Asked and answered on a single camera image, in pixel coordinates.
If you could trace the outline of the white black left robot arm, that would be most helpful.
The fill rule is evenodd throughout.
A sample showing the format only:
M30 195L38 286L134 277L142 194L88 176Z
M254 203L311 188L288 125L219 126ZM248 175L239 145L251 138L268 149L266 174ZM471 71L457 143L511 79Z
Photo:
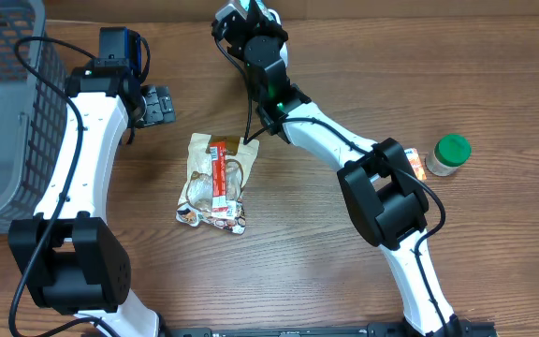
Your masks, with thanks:
M167 336L164 318L131 287L129 255L108 227L106 204L117 149L139 128L172 123L168 89L149 85L151 52L125 27L104 27L97 53L55 88L66 106L60 153L29 219L7 242L21 271L19 293L105 336Z

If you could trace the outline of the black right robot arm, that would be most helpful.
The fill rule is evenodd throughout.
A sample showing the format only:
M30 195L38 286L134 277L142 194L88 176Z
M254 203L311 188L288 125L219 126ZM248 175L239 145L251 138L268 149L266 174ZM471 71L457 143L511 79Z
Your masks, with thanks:
M346 209L359 235L379 248L403 302L410 336L460 336L462 327L433 268L426 214L442 202L415 175L394 139L362 138L331 120L287 75L283 29L260 1L229 1L215 14L212 36L225 42L225 58L241 73L249 112L263 129L313 154L338 177Z

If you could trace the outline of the brown snack bag red label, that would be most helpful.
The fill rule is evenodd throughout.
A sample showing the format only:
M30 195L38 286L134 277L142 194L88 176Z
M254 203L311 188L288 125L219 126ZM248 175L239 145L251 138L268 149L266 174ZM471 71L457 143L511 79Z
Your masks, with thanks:
M246 219L243 190L257 158L259 142L237 136L194 133L188 145L187 180L176 219L191 227L208 224L241 235Z

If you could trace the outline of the orange small box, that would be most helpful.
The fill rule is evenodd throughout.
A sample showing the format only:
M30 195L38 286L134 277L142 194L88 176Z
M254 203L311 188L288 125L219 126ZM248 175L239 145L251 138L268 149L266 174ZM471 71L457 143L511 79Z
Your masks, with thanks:
M414 174L415 174L416 178L419 181L426 181L427 180L427 175L426 175L426 172L424 170L422 160L420 158L420 155L419 155L417 149L416 148L409 148L409 149L405 149L404 152L405 152L405 155L406 155L409 163L411 164L411 167L412 167L412 169L414 171Z

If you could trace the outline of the teal tissue pack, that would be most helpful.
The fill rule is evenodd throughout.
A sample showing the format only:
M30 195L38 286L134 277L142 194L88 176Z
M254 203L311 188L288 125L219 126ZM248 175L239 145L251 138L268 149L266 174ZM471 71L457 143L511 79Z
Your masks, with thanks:
M252 0L252 3L256 3L256 5L258 6L258 8L259 8L262 12L267 12L267 11L268 11L267 7L265 6L265 4L263 3L262 0Z

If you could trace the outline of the green lid jar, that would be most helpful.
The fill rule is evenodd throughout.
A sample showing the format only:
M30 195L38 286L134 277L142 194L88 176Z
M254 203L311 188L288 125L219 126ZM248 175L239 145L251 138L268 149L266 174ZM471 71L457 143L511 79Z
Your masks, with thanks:
M448 134L441 138L426 156L428 170L440 177L455 173L470 158L470 142L459 134Z

